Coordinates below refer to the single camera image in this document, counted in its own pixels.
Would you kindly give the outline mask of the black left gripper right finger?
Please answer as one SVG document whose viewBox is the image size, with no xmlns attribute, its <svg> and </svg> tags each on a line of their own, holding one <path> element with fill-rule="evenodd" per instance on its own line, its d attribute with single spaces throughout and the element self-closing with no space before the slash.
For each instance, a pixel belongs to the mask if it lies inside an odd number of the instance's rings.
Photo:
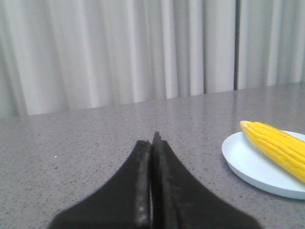
<svg viewBox="0 0 305 229">
<path fill-rule="evenodd" d="M 154 229 L 259 229 L 259 222 L 217 197 L 155 132 L 152 142 Z"/>
</svg>

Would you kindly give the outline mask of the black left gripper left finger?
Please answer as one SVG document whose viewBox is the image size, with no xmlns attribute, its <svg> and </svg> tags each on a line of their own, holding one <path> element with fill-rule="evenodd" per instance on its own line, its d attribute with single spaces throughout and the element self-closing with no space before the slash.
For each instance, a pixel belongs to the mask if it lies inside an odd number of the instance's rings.
<svg viewBox="0 0 305 229">
<path fill-rule="evenodd" d="M 50 229 L 149 229 L 151 227 L 148 141 L 137 141 L 119 170 L 100 189 L 59 213 Z"/>
</svg>

